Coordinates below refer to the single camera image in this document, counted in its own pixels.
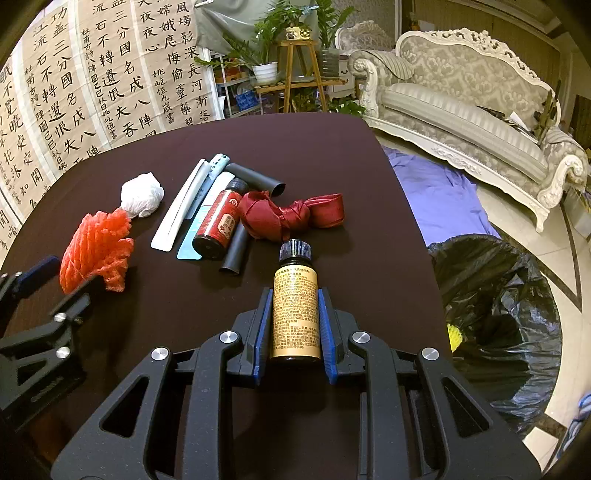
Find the dark object on sofa arm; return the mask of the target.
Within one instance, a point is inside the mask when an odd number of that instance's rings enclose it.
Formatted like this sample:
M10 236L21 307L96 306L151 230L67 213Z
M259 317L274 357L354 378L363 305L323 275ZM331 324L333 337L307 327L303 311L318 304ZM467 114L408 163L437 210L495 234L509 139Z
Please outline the dark object on sofa arm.
M542 143L546 133L551 126L559 122L560 104L558 100L558 93L561 88L561 80L558 80L557 90L552 89L546 82L542 86L547 91L546 99L542 102L542 110L534 112L534 118L537 122L533 133L538 144Z

